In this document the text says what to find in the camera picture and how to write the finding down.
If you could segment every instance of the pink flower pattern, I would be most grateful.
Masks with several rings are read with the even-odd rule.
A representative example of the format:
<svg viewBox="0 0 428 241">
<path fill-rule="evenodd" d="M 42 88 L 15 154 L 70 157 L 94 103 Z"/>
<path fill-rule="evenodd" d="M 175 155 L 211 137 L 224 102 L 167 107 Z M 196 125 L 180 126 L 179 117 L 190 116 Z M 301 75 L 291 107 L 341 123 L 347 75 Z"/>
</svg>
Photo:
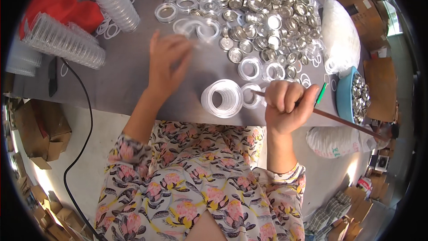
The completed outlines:
<svg viewBox="0 0 428 241">
<path fill-rule="evenodd" d="M 96 231 L 105 238 L 154 240 L 159 236 L 152 233 L 160 230 L 180 239 L 209 206 L 228 240 L 235 240 L 228 233 L 250 241 L 275 240 L 279 233 L 303 240 L 305 169 L 297 164 L 281 177 L 253 169 L 263 143 L 262 128 L 156 121 L 153 133 L 150 145 L 157 149 L 146 150 L 147 157 L 133 167 L 129 159 L 141 155 L 147 145 L 121 135 L 108 156 L 95 214 Z M 261 175 L 275 183 L 260 183 Z M 251 202 L 258 198 L 261 201 Z M 271 214 L 276 218 L 266 220 Z"/>
</svg>

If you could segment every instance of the hand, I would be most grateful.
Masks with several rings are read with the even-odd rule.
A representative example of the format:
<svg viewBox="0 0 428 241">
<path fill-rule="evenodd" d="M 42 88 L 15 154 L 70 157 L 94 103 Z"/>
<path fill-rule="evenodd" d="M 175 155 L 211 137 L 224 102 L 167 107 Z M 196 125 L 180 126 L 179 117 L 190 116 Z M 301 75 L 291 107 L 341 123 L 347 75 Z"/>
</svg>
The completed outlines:
<svg viewBox="0 0 428 241">
<path fill-rule="evenodd" d="M 184 35 L 159 39 L 159 30 L 150 40 L 150 68 L 147 91 L 161 104 L 182 83 L 192 58 L 192 43 Z"/>
<path fill-rule="evenodd" d="M 275 135 L 284 135 L 302 126 L 312 114 L 318 90 L 318 85 L 305 89 L 296 82 L 272 81 L 265 93 L 267 129 Z"/>
</svg>

